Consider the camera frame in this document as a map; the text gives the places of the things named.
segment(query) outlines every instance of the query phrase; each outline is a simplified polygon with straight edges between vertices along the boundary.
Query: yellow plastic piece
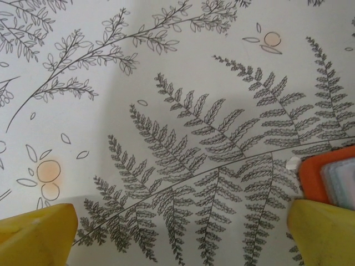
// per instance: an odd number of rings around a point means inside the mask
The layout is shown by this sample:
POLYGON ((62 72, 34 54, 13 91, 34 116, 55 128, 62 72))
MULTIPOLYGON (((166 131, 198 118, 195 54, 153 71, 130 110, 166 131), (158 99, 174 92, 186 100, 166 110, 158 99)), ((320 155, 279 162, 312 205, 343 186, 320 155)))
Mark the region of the yellow plastic piece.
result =
POLYGON ((78 228, 72 204, 0 221, 1 266, 64 266, 78 228))
POLYGON ((355 211, 299 199, 287 224, 306 266, 355 264, 355 211))

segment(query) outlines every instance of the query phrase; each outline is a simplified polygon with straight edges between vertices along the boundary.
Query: orange circle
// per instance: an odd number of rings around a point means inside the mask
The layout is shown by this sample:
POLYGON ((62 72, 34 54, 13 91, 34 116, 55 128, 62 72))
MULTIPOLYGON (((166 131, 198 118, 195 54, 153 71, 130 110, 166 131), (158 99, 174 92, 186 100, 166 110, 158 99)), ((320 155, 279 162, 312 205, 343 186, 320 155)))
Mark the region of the orange circle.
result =
POLYGON ((44 184, 40 191, 47 201, 55 201, 60 194, 60 189, 55 183, 44 184))
POLYGON ((37 167, 37 178, 43 183, 52 182, 58 178, 61 171, 57 161, 44 161, 37 167))
POLYGON ((275 47, 281 43, 281 37, 276 32, 269 32, 265 35, 264 42, 271 47, 275 47))

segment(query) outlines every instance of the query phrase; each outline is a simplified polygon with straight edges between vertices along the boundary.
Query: fern pinna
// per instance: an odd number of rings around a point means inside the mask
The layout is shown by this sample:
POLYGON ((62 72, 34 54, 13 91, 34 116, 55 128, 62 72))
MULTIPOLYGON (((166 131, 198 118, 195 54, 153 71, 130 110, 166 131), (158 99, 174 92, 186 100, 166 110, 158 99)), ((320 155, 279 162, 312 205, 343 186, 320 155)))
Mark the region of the fern pinna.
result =
POLYGON ((332 62, 327 60, 323 49, 311 37, 306 38, 315 52, 317 60, 315 63, 319 65, 317 71, 320 77, 317 78, 318 84, 316 87, 321 92, 316 93, 316 96, 321 98, 316 106, 322 108, 322 111, 316 112, 316 115, 327 121, 321 123, 318 127, 322 129, 322 133, 318 135, 320 139, 338 139, 341 137, 349 137, 347 131, 355 126, 355 121, 347 121, 355 117, 355 112, 347 111, 354 103, 351 101, 345 102, 344 99, 348 96, 346 93, 340 93, 344 89, 338 85, 340 77, 332 68, 332 62))
MULTIPOLYGON (((293 236, 290 233, 286 233, 286 237, 293 240, 293 236)), ((289 250, 290 253, 296 254, 292 257, 292 259, 298 263, 299 266, 303 266, 305 264, 305 262, 302 259, 302 256, 300 254, 300 251, 298 250, 298 247, 296 245, 294 245, 292 248, 290 248, 289 250)))
POLYGON ((195 190, 190 186, 182 186, 176 189, 170 187, 158 193, 153 199, 153 208, 157 208, 158 214, 164 217, 171 249, 179 265, 185 265, 181 247, 184 241, 181 237, 184 236, 186 231, 185 226, 190 223, 186 217, 192 215, 192 212, 184 207, 194 204, 194 201, 191 198, 186 198, 185 195, 193 192, 195 190))
POLYGON ((259 119, 256 118, 244 122, 233 132, 227 133, 237 117, 244 112, 244 109, 235 109, 219 123, 219 126, 215 126, 214 122, 216 116, 225 99, 215 101, 212 107, 207 111, 206 115, 202 117, 202 110, 206 104, 208 94, 200 96, 193 107, 193 90, 186 94, 185 100, 182 100, 182 88, 174 91, 173 84, 168 84, 164 75, 160 73, 155 80, 159 82, 157 85, 157 87, 160 88, 158 93, 168 96, 164 101, 173 104, 170 111, 180 109, 181 111, 177 118, 190 117, 190 120, 187 121, 184 126, 202 126, 191 133, 193 135, 205 137, 200 141, 200 144, 209 146, 206 148, 206 151, 212 154, 209 156, 210 160, 216 162, 228 162, 244 158, 245 152, 263 138, 262 135, 259 135, 241 142, 248 130, 259 121, 259 119))
POLYGON ((196 233, 201 235, 197 241, 199 249, 202 249, 201 257, 204 259, 204 265, 214 265, 215 250, 218 249, 216 243, 222 240, 218 234, 226 230, 226 224, 231 223, 226 214, 236 213, 229 206, 233 202, 241 202, 237 193, 242 189, 228 180, 236 177, 237 175, 232 170, 220 167, 208 173, 202 180, 195 182, 195 186, 204 188, 195 194, 197 198, 202 198, 196 204, 203 207, 197 213, 200 219, 196 221, 196 224, 200 226, 200 229, 196 233))
POLYGON ((275 160, 273 154, 265 154, 246 160, 237 175, 241 182, 247 182, 244 189, 249 213, 245 215, 247 231, 244 233, 245 266, 256 266, 257 259, 266 244, 268 231, 274 229, 280 220, 275 214, 277 209, 285 209, 285 202, 290 201, 285 187, 298 193, 295 173, 285 169, 285 162, 275 160))
POLYGON ((160 127, 157 121, 152 122, 149 117, 138 112, 134 105, 130 107, 131 118, 139 134, 145 137, 145 142, 153 144, 148 148, 158 159, 155 163, 162 167, 158 173, 165 176, 163 179, 181 182, 193 177, 194 172, 204 163, 206 155, 197 155, 200 151, 197 147, 186 149, 187 135, 176 143, 175 130, 168 134, 167 125, 160 127))
POLYGON ((282 95, 287 84, 287 77, 284 77, 277 85, 273 86, 275 81, 273 72, 262 83, 263 72, 260 68, 257 68, 254 73, 254 69, 251 66, 245 67, 236 63, 235 60, 227 58, 223 59, 217 56, 214 56, 214 58, 220 63, 225 63, 227 67, 231 67, 231 71, 239 71, 238 76, 243 77, 243 81, 251 83, 249 91, 255 91, 254 98, 259 99, 257 106, 278 105, 281 107, 265 111, 260 115, 260 118, 263 119, 271 117, 282 119, 263 122, 263 127, 271 128, 265 132, 265 135, 273 136, 273 138, 266 139, 265 144, 281 148, 294 147, 304 144, 311 137, 320 133, 319 128, 309 129, 320 120, 318 117, 300 119, 301 115, 314 107, 313 105, 305 104, 294 109, 288 108, 290 104, 304 98, 305 94, 290 93, 282 95))
POLYGON ((102 245, 106 242, 107 235, 110 235, 110 240, 116 245, 117 250, 125 253, 133 239, 147 258, 157 262, 152 247, 158 233, 154 231, 156 225, 151 220, 156 216, 151 211, 151 204, 139 202, 130 206, 124 214, 128 196, 121 197, 122 190, 116 190, 116 186, 109 186, 100 177, 94 177, 94 181, 97 189, 101 191, 105 204, 100 206, 99 202, 85 200, 84 207, 89 212, 90 218, 80 218, 83 228, 78 230, 80 240, 74 244, 89 246, 96 241, 102 245))
POLYGON ((155 168, 146 169, 147 160, 144 160, 133 170, 136 163, 134 155, 128 159, 128 153, 126 151, 122 153, 121 145, 117 142, 117 139, 113 135, 109 135, 108 138, 109 149, 113 153, 111 158, 117 162, 115 163, 116 168, 121 170, 122 181, 126 184, 124 185, 126 194, 133 199, 140 200, 151 196, 162 182, 160 178, 155 180, 151 186, 147 185, 149 177, 153 174, 155 168))

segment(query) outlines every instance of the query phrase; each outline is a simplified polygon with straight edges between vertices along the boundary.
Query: orange plastic frame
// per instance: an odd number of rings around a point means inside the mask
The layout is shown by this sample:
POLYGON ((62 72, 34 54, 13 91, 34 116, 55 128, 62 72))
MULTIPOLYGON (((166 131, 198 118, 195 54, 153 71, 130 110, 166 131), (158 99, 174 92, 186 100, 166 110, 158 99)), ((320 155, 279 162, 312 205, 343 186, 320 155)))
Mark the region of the orange plastic frame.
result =
POLYGON ((355 157, 355 146, 311 157, 301 164, 298 172, 306 199, 330 204, 321 169, 324 165, 355 157))

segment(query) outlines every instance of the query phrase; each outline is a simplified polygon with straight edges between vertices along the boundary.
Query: drawn leaf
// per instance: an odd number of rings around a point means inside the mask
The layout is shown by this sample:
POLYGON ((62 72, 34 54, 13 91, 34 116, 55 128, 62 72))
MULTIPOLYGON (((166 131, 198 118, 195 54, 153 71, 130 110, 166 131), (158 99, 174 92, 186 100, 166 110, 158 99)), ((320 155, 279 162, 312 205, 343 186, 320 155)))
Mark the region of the drawn leaf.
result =
POLYGON ((42 153, 42 154, 40 155, 39 159, 42 160, 42 159, 46 158, 46 156, 47 156, 48 154, 50 154, 51 151, 52 151, 52 150, 47 150, 47 151, 45 151, 44 153, 42 153))
POLYGON ((65 144, 72 144, 70 138, 65 133, 61 133, 60 138, 65 144))
POLYGON ((82 151, 81 153, 78 154, 77 160, 84 159, 88 157, 88 155, 89 155, 89 151, 82 151))
POLYGON ((37 185, 37 182, 27 178, 17 179, 16 182, 25 187, 35 187, 37 185))
POLYGON ((255 37, 246 37, 246 38, 242 38, 242 40, 245 40, 249 43, 259 43, 260 42, 260 40, 255 37))
POLYGON ((258 33, 261 33, 261 26, 258 22, 256 23, 256 30, 258 33))
POLYGON ((34 176, 34 171, 31 168, 28 169, 28 173, 30 176, 34 176))
POLYGON ((31 161, 37 162, 37 154, 34 151, 34 148, 26 144, 27 154, 31 161))
POLYGON ((43 209, 43 200, 41 197, 38 198, 37 208, 36 209, 43 209))
POLYGON ((282 54, 279 50, 277 50, 276 48, 270 47, 268 45, 264 45, 261 44, 260 45, 261 49, 263 49, 264 51, 271 53, 271 54, 282 54))

